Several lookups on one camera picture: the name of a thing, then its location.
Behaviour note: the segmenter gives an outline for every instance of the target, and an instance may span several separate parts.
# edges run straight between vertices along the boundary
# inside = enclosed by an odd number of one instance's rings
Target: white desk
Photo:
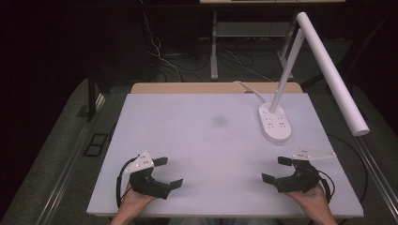
[[[238,83],[228,85],[242,88]],[[282,97],[281,105],[293,129],[282,144],[263,137],[257,118],[261,103],[254,94],[128,95],[87,213],[115,214],[118,173],[127,160],[147,150],[153,158],[169,158],[167,165],[155,168],[155,179],[168,183],[184,178],[184,183],[167,200],[150,204],[142,217],[304,217],[291,199],[263,183],[261,173],[291,175],[294,169],[279,165],[277,157],[291,157],[301,146],[330,153],[332,147],[306,94]],[[332,213],[340,218],[362,217],[360,203],[338,159],[312,164],[335,182]],[[123,181],[125,187],[127,175]]]

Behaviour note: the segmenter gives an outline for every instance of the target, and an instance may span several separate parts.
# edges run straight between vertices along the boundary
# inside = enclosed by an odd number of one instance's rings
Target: hand
[[[127,225],[149,205],[156,197],[143,195],[132,190],[131,184],[126,186],[126,194],[120,204],[111,225]]]
[[[335,225],[336,220],[330,212],[325,192],[320,184],[308,191],[292,191],[285,193],[294,199],[304,213],[318,225]]]

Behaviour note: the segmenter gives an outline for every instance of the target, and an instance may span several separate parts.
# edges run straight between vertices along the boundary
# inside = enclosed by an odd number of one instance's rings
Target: white tabletop
[[[263,94],[271,101],[272,94]],[[296,218],[302,210],[263,183],[261,173],[289,176],[293,167],[277,157],[292,157],[300,147],[333,149],[306,94],[283,94],[281,106],[292,126],[284,143],[268,142],[257,117],[262,101],[254,94],[130,94],[117,123],[87,213],[117,211],[115,183],[121,167],[147,150],[168,157],[155,168],[158,181],[183,178],[167,200],[156,200],[142,217]],[[335,217],[362,217],[363,210],[336,157],[311,162],[336,185],[330,202]],[[128,176],[123,178],[122,189]]]

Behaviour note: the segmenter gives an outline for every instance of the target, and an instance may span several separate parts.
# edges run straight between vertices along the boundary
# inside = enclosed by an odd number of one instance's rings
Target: dark background
[[[173,0],[145,2],[178,3]],[[101,92],[109,92],[114,85],[150,81],[153,75],[140,12],[127,7],[76,7],[75,3],[0,3],[0,218],[69,96],[90,71],[95,74]],[[96,4],[88,0],[78,3]],[[274,12],[267,14],[268,20],[279,20],[283,15],[274,9],[268,12]],[[246,13],[235,12],[234,15],[247,19],[264,15],[261,11],[256,13],[249,17]],[[343,9],[309,8],[308,13],[322,38],[354,40],[339,65],[341,74],[348,83],[365,91],[397,133],[398,13],[395,1],[347,1]],[[165,45],[190,54],[195,54],[198,37],[211,34],[209,10],[156,11],[152,15],[154,31]]]

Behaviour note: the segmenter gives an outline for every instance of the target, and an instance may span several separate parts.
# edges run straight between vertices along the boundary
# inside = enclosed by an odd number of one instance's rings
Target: lamp arm
[[[305,12],[300,12],[297,16],[297,21],[304,33],[304,36],[307,38],[307,42],[314,53],[316,62],[325,76],[331,93],[336,99],[351,133],[354,136],[361,136],[369,133],[369,128],[360,114],[360,110],[345,87],[342,77],[331,61],[328,52],[311,24],[307,14]]]

